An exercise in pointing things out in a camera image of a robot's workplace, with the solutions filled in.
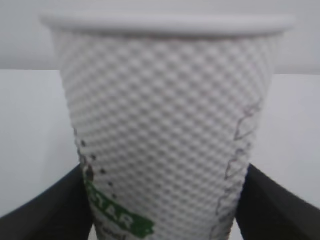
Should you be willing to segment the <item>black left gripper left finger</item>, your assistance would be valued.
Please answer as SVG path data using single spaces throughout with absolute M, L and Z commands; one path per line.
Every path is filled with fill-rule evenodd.
M 0 218 L 2 240 L 87 240 L 93 217 L 80 166 Z

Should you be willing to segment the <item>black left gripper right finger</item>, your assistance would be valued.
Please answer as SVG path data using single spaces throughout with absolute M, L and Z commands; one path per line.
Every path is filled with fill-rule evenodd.
M 245 240 L 318 240 L 320 210 L 250 165 L 237 207 Z

